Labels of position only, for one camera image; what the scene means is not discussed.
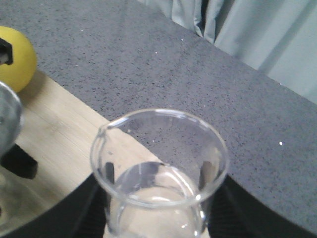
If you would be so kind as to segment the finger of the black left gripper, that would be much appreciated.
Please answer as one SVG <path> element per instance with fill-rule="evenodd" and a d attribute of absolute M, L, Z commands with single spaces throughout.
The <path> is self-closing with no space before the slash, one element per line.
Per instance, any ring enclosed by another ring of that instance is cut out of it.
<path fill-rule="evenodd" d="M 1 157 L 0 165 L 24 179 L 34 179 L 38 172 L 38 162 L 17 144 Z"/>
<path fill-rule="evenodd" d="M 0 38 L 0 64 L 13 64 L 12 44 Z"/>

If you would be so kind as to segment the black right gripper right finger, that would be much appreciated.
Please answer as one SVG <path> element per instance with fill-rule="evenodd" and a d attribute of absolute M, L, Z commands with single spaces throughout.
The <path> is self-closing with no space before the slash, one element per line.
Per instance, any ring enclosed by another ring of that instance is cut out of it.
<path fill-rule="evenodd" d="M 212 197 L 211 238 L 313 238 L 250 195 L 230 176 Z"/>

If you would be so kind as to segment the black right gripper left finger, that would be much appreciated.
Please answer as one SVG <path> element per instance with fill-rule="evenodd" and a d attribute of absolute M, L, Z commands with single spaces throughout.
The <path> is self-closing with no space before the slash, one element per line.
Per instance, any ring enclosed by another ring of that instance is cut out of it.
<path fill-rule="evenodd" d="M 53 208 L 4 238 L 102 238 L 104 194 L 93 175 Z"/>

